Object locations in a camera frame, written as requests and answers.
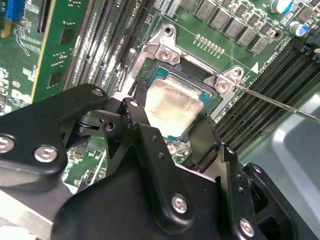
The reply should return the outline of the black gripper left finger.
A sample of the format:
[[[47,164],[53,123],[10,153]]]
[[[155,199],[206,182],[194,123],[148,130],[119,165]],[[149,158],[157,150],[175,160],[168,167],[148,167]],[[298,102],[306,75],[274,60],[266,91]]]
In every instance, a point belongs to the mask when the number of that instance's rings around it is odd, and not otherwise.
[[[104,179],[136,169],[155,222],[194,222],[195,207],[179,172],[182,168],[173,162],[144,108],[131,98],[111,100],[87,83],[0,118],[0,136],[13,142],[0,151],[1,217],[11,222],[46,221],[47,211],[57,208],[58,213],[71,198],[65,203],[58,199],[61,174],[67,151],[94,134],[80,131],[80,120],[88,113],[104,125],[114,125],[105,140],[119,164]],[[49,221],[54,222],[57,213]]]

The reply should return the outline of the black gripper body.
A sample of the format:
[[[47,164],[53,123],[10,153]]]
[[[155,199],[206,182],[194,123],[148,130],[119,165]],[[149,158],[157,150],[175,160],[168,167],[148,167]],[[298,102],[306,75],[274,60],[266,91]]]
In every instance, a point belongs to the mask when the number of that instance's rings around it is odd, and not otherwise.
[[[218,185],[180,169],[195,207],[184,233],[169,235],[153,218],[137,169],[103,179],[72,196],[54,218],[54,240],[233,240],[219,206]]]

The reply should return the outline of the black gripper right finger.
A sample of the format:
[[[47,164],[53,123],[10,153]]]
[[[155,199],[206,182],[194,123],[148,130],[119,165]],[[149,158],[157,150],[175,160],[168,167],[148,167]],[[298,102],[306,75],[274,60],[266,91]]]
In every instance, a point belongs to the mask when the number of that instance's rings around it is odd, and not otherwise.
[[[236,152],[221,142],[209,115],[196,120],[189,141],[200,173],[215,180],[218,226],[225,239],[303,239],[303,221],[296,210],[263,169],[239,163]]]

